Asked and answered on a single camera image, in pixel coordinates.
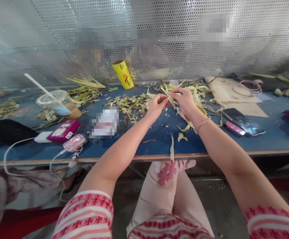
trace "phone screen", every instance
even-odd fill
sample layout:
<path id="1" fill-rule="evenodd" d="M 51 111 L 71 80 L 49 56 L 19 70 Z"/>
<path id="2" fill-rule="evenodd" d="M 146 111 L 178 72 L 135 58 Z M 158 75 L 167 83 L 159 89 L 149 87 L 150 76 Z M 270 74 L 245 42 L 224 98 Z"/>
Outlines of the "phone screen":
<path id="1" fill-rule="evenodd" d="M 245 130 L 248 134 L 256 136 L 265 133 L 265 130 L 247 116 L 243 115 L 235 108 L 225 109 L 223 112 L 230 120 L 235 122 L 239 127 Z"/>

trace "bracelet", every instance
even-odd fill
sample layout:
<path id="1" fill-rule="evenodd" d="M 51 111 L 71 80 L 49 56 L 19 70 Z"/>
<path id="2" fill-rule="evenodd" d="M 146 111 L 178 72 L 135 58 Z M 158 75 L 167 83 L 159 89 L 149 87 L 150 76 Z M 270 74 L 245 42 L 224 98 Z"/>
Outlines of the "bracelet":
<path id="1" fill-rule="evenodd" d="M 210 118 L 207 118 L 206 120 L 204 120 L 202 123 L 200 123 L 196 128 L 195 128 L 195 131 L 198 132 L 199 128 L 205 124 Z"/>

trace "blue table surface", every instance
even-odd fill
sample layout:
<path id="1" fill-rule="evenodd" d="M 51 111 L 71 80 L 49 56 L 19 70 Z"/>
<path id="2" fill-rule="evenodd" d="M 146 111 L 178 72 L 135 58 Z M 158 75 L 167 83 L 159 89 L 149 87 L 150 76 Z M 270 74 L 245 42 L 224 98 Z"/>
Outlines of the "blue table surface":
<path id="1" fill-rule="evenodd" d="M 146 92 L 147 88 L 144 85 L 136 86 L 129 90 L 124 90 L 121 86 L 118 87 L 118 90 L 111 91 L 104 97 L 100 97 L 100 100 L 92 104 L 88 107 L 82 109 L 82 112 L 88 110 L 89 113 L 83 114 L 79 119 L 79 122 L 82 124 L 76 133 L 80 133 L 84 135 L 87 139 L 89 138 L 87 135 L 87 131 L 89 128 L 89 117 L 90 113 L 95 109 L 95 107 L 99 107 L 104 105 L 108 100 L 107 97 L 114 98 L 116 96 L 122 96 L 126 94 L 131 97 L 133 95 L 140 95 L 143 92 Z M 156 94 L 152 88 L 150 89 L 151 93 Z M 26 92 L 11 92 L 10 95 L 1 98 L 0 103 L 7 100 L 8 97 L 11 96 L 22 96 L 22 95 L 30 95 L 23 98 L 16 98 L 15 101 L 19 103 L 22 109 L 28 107 L 28 112 L 22 114 L 19 117 L 13 117 L 12 119 L 18 121 L 26 126 L 34 127 L 42 124 L 41 119 L 37 119 L 37 114 L 42 110 L 40 106 L 35 103 L 36 98 L 40 95 L 41 91 L 26 91 Z M 264 101 L 260 103 L 260 107 L 267 113 L 269 118 L 262 117 L 252 117 L 249 116 L 252 120 L 261 125 L 266 133 L 263 135 L 259 135 L 256 137 L 239 137 L 232 133 L 229 130 L 226 132 L 246 151 L 262 151 L 262 150 L 285 150 L 289 149 L 289 120 L 283 117 L 283 111 L 289 110 L 289 98 L 287 97 L 277 97 L 273 93 L 265 93 L 270 96 L 273 101 Z M 186 127 L 186 122 L 180 118 L 176 117 L 176 111 L 169 107 L 168 111 L 163 111 L 163 114 L 167 113 L 170 117 L 166 117 L 161 115 L 155 125 L 152 126 L 142 141 L 147 141 L 150 139 L 154 139 L 155 141 L 150 141 L 148 143 L 140 143 L 136 155 L 167 155 L 170 154 L 170 146 L 171 146 L 171 135 L 168 133 L 172 133 L 174 137 L 174 153 L 175 154 L 198 154 L 198 153 L 206 153 L 206 149 L 198 135 L 196 135 L 192 130 L 187 131 L 188 141 L 181 140 L 177 141 L 178 133 L 180 130 L 176 127 L 176 125 L 181 128 Z M 216 123 L 219 123 L 218 116 L 212 116 L 212 120 Z M 123 121 L 119 122 L 119 129 L 115 136 L 108 139 L 99 139 L 98 143 L 94 143 L 93 139 L 88 139 L 88 142 L 84 145 L 84 150 L 80 157 L 83 158 L 97 158 L 100 157 L 114 142 L 116 142 L 124 132 L 130 129 L 131 125 L 127 127 L 123 127 L 125 124 Z M 55 125 L 49 129 L 44 131 L 53 131 L 58 125 Z M 3 155 L 7 150 L 7 146 L 0 146 L 0 161 L 3 160 Z M 31 141 L 30 143 L 20 146 L 13 147 L 8 155 L 8 160 L 37 160 L 37 159 L 52 159 L 63 149 L 61 144 L 56 143 L 36 143 Z M 65 153 L 61 155 L 59 158 L 71 158 L 72 155 L 70 153 Z"/>

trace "table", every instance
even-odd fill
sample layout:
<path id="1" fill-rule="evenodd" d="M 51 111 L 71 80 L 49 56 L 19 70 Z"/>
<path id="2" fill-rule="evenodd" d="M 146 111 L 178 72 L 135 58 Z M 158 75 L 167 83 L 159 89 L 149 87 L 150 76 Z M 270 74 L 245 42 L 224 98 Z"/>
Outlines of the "table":
<path id="1" fill-rule="evenodd" d="M 146 91 L 147 88 L 145 88 L 144 85 L 139 85 L 129 90 L 124 90 L 121 86 L 118 86 L 118 90 L 111 92 L 107 91 L 106 96 L 100 96 L 100 100 L 97 103 L 83 108 L 82 112 L 85 110 L 91 112 L 96 107 L 104 105 L 108 101 L 106 100 L 107 97 L 114 98 L 118 95 L 123 96 L 123 94 L 131 97 L 133 95 L 140 95 Z M 21 116 L 13 117 L 12 119 L 29 127 L 34 127 L 43 123 L 41 119 L 36 119 L 37 114 L 42 110 L 42 108 L 35 103 L 35 100 L 38 98 L 39 94 L 41 94 L 41 90 L 11 92 L 10 95 L 1 98 L 0 103 L 11 96 L 29 95 L 15 99 L 15 101 L 21 105 L 22 109 L 28 108 L 29 110 L 28 112 L 23 113 Z M 263 103 L 260 103 L 260 107 L 269 115 L 269 118 L 250 116 L 252 120 L 257 122 L 266 130 L 265 134 L 256 137 L 239 137 L 229 130 L 226 130 L 226 132 L 251 156 L 289 154 L 289 120 L 283 117 L 283 111 L 289 110 L 289 98 L 277 97 L 273 93 L 265 94 L 273 99 L 272 101 L 264 101 Z M 140 143 L 133 162 L 169 160 L 171 135 L 168 133 L 172 133 L 175 139 L 174 152 L 176 160 L 184 158 L 207 158 L 208 154 L 200 137 L 192 130 L 187 131 L 188 141 L 177 141 L 180 130 L 176 127 L 176 125 L 180 126 L 181 128 L 185 128 L 187 124 L 179 116 L 176 117 L 176 112 L 174 109 L 169 107 L 168 111 L 163 113 L 168 113 L 170 117 L 161 115 L 157 119 L 156 123 L 152 125 L 143 138 L 143 141 L 151 139 L 154 139 L 155 141 Z M 219 117 L 212 116 L 212 120 L 218 123 Z M 83 114 L 79 121 L 82 125 L 76 133 L 80 133 L 88 138 L 87 131 L 89 126 L 89 113 Z M 94 143 L 93 139 L 90 139 L 84 145 L 82 154 L 79 156 L 79 162 L 88 164 L 97 161 L 102 154 L 131 127 L 131 125 L 124 127 L 124 124 L 125 123 L 123 121 L 120 121 L 119 129 L 116 135 L 110 139 L 99 139 L 97 140 L 97 143 Z M 56 128 L 57 125 L 46 129 L 45 131 L 53 131 Z M 3 165 L 3 155 L 7 148 L 7 146 L 0 146 L 0 167 Z M 13 147 L 8 154 L 7 160 L 9 164 L 12 164 L 13 166 L 48 165 L 51 159 L 62 149 L 63 147 L 61 144 L 39 144 L 31 141 L 30 143 L 20 147 Z M 71 153 L 64 153 L 55 160 L 55 164 L 67 164 L 72 160 L 71 158 Z"/>

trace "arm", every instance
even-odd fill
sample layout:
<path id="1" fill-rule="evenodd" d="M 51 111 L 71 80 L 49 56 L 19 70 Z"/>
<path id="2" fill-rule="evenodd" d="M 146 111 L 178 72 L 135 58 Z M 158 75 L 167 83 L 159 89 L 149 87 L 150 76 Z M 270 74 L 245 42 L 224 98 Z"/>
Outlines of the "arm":
<path id="1" fill-rule="evenodd" d="M 87 174 L 78 192 L 90 189 L 100 190 L 112 197 L 118 177 L 130 164 L 148 129 L 160 116 L 162 109 L 168 107 L 169 104 L 166 95 L 156 95 L 151 100 L 145 117 L 128 130 L 101 156 Z"/>
<path id="2" fill-rule="evenodd" d="M 170 92 L 195 128 L 207 118 L 195 106 L 190 91 L 177 88 Z M 198 134 L 211 159 L 226 176 L 243 212 L 259 205 L 279 207 L 289 211 L 289 205 L 248 154 L 216 124 L 208 120 L 199 128 Z"/>

